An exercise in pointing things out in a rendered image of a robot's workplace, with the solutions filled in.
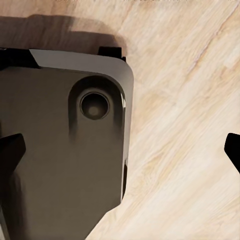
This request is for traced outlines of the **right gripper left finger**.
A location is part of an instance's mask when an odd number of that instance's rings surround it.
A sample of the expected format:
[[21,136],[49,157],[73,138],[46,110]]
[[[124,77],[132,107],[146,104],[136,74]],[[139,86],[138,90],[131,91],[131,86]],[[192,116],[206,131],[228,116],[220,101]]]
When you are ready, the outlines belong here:
[[0,193],[25,153],[26,145],[21,133],[0,139]]

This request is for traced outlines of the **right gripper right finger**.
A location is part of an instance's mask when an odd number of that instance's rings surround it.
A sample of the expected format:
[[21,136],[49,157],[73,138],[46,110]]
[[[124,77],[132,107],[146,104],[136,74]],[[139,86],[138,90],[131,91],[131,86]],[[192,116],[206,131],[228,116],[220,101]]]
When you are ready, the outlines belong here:
[[230,132],[227,135],[224,151],[240,173],[240,134]]

